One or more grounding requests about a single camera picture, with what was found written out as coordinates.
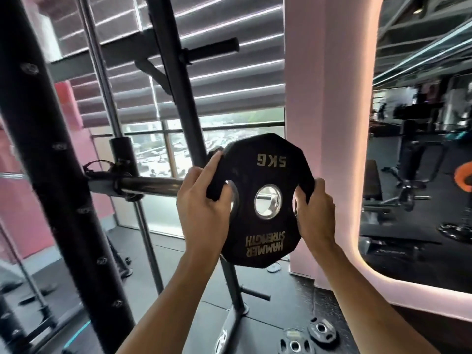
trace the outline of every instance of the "hand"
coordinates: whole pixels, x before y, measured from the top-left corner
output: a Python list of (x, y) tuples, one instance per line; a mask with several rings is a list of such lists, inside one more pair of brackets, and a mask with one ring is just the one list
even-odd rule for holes
[(325, 181), (316, 180), (315, 191), (308, 204), (305, 193), (299, 186), (295, 190), (295, 198), (298, 228), (313, 256), (316, 257), (321, 251), (334, 249), (335, 206), (333, 198), (325, 192)]
[(184, 233), (186, 252), (214, 261), (225, 244), (229, 229), (232, 190), (226, 184), (218, 201), (206, 197), (222, 152), (217, 152), (204, 169), (192, 167), (177, 194), (177, 210)]

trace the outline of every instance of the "roller shade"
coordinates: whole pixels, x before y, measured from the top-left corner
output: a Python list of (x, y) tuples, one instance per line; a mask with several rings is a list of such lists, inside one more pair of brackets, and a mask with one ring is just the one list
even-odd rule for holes
[[(171, 2), (184, 47), (240, 41), (239, 53), (188, 67), (200, 116), (285, 105), (283, 0)], [(145, 0), (91, 0), (91, 7), (101, 42), (150, 27)], [(87, 48), (74, 0), (47, 0), (40, 9), (51, 18), (63, 56)], [(163, 71), (158, 55), (150, 60)], [(178, 118), (171, 97), (133, 64), (110, 68), (109, 77), (123, 124)], [(84, 126), (108, 124), (95, 75), (70, 82)]]

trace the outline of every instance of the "mirror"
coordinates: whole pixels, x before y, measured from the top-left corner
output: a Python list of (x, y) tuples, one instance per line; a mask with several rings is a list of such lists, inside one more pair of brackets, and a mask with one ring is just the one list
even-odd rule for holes
[[(432, 23), (439, 36), (426, 42), (418, 25), (435, 10), (390, 2), (380, 18), (359, 250), (393, 279), (472, 293), (472, 75), (452, 71), (472, 59), (464, 44), (472, 23)], [(407, 54), (400, 29), (419, 40)]]

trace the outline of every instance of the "finger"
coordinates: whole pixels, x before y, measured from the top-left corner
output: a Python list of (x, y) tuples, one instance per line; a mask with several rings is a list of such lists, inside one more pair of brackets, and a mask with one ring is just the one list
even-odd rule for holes
[(185, 176), (182, 186), (180, 186), (179, 192), (185, 192), (189, 190), (195, 184), (202, 171), (203, 169), (197, 166), (192, 166), (190, 169), (188, 169), (187, 175)]
[(306, 195), (301, 187), (297, 186), (295, 189), (295, 199), (296, 199), (296, 210), (300, 211), (301, 208), (306, 207)]
[(316, 179), (315, 183), (315, 191), (313, 191), (313, 194), (315, 195), (324, 195), (326, 193), (326, 184), (324, 179), (318, 178)]
[(211, 157), (208, 164), (205, 166), (202, 173), (200, 174), (197, 181), (195, 182), (196, 188), (202, 191), (206, 191), (208, 185), (211, 183), (213, 179), (213, 175), (215, 175), (216, 167), (218, 166), (218, 163), (220, 162), (222, 155), (223, 155), (223, 152), (217, 151), (215, 155)]
[(226, 184), (221, 190), (220, 199), (217, 201), (219, 206), (222, 208), (227, 208), (228, 211), (231, 209), (231, 202), (233, 201), (233, 189), (231, 186)]

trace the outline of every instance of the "pink wall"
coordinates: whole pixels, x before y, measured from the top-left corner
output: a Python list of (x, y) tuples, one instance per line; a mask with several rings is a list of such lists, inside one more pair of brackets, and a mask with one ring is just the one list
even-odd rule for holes
[[(285, 0), (287, 138), (326, 179), (336, 203), (336, 242), (390, 303), (472, 321), (472, 294), (385, 277), (357, 247), (382, 1)], [(306, 245), (290, 262), (292, 272), (329, 288)]]
[[(86, 164), (97, 160), (90, 132), (82, 127), (69, 82), (56, 84), (56, 91), (79, 162)], [(4, 130), (0, 130), (0, 172), (21, 172), (20, 164), (11, 154), (10, 141)], [(101, 219), (114, 213), (108, 196), (93, 194), (92, 197)], [(41, 206), (27, 181), (0, 179), (0, 218), (14, 238), (23, 258), (54, 244)], [(2, 247), (0, 243), (0, 256), (7, 260), (8, 257)]]

